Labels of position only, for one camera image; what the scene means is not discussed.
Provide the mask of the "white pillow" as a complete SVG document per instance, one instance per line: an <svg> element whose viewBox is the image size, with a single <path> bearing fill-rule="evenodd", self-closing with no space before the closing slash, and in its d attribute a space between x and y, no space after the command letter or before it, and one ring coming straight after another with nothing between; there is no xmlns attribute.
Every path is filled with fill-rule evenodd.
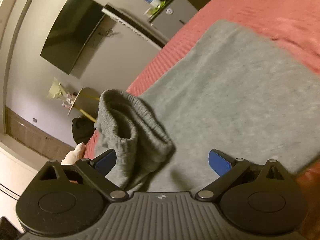
<svg viewBox="0 0 320 240"><path fill-rule="evenodd" d="M81 142L74 150L69 151L65 158L61 161L61 165L73 165L76 161L83 158L85 154L86 145Z"/></svg>

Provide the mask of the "flower bouquet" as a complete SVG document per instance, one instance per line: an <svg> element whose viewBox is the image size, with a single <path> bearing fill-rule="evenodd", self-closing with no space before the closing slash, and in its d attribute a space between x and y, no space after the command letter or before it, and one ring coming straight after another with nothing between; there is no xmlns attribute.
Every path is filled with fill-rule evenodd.
<svg viewBox="0 0 320 240"><path fill-rule="evenodd" d="M57 78L54 78L47 98L60 100L63 107L65 107L66 109L71 109L75 102L76 96L68 92L65 87L57 80Z"/></svg>

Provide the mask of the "grey sweatpants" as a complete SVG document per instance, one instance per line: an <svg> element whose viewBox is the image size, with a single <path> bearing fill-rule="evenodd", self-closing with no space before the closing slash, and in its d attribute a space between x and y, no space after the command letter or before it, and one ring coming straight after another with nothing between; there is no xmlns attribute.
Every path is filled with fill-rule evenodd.
<svg viewBox="0 0 320 240"><path fill-rule="evenodd" d="M134 192L195 191L217 178L210 150L297 173L319 155L319 78L272 41L214 23L141 96L101 94L95 153L107 179Z"/></svg>

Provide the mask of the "black wall television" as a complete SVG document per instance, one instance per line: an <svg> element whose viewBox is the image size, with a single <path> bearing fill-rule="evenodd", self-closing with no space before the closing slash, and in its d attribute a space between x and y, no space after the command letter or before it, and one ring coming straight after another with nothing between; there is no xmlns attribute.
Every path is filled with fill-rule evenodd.
<svg viewBox="0 0 320 240"><path fill-rule="evenodd" d="M40 56L66 74L74 68L86 43L104 18L94 0L67 0L43 45Z"/></svg>

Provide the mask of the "black bag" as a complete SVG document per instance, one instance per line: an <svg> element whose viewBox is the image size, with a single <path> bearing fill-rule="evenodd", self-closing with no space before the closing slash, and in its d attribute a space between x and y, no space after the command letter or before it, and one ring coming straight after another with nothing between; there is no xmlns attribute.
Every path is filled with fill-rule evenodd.
<svg viewBox="0 0 320 240"><path fill-rule="evenodd" d="M87 144L95 132L94 122L85 116L72 120L72 135L76 144Z"/></svg>

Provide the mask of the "grey wall shelf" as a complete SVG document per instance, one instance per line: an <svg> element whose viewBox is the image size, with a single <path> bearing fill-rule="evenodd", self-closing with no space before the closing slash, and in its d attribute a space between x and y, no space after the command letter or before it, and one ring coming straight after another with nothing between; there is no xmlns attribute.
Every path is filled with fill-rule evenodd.
<svg viewBox="0 0 320 240"><path fill-rule="evenodd" d="M136 19L124 10L116 8L111 3L107 3L101 11L110 19L129 28L133 33L146 40L158 50L163 49L168 42L168 40L152 26Z"/></svg>

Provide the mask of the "yellow round side table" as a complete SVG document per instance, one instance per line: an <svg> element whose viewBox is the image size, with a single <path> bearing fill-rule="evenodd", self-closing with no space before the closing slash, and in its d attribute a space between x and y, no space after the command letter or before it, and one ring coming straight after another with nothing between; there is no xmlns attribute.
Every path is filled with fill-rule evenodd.
<svg viewBox="0 0 320 240"><path fill-rule="evenodd" d="M82 116L97 122L98 106L100 101L100 93L90 87L82 87L77 92L71 106L68 110L68 116L80 113Z"/></svg>

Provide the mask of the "grey small cabinet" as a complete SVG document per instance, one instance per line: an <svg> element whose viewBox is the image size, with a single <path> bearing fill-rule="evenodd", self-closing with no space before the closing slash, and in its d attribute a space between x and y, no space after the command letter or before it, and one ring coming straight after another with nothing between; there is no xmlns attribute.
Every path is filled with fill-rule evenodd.
<svg viewBox="0 0 320 240"><path fill-rule="evenodd" d="M170 0L149 19L149 23L171 39L197 12L188 0Z"/></svg>

